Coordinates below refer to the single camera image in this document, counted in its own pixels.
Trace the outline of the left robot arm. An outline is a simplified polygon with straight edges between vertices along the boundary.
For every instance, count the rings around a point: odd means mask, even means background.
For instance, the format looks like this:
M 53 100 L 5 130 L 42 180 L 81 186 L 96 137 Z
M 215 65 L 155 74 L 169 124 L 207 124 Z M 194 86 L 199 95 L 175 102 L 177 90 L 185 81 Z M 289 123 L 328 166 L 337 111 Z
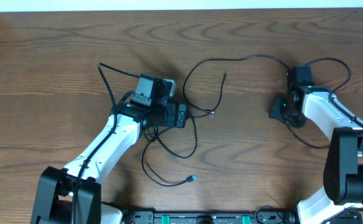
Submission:
M 140 75 L 112 107 L 98 136 L 62 169 L 49 166 L 40 176 L 31 223 L 121 223 L 123 212 L 101 200 L 101 187 L 121 156 L 145 129 L 183 128 L 186 106 L 171 98 L 176 82 Z

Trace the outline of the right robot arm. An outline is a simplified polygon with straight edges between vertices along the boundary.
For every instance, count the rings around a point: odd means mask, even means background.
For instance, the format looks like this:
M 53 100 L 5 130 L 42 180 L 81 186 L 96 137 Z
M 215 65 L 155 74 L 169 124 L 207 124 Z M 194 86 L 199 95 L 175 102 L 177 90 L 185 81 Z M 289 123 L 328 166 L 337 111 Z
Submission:
M 330 223 L 342 214 L 363 210 L 363 120 L 332 90 L 313 82 L 308 65 L 286 73 L 287 93 L 278 95 L 269 117 L 301 128 L 311 120 L 329 139 L 323 186 L 297 204 L 300 223 Z

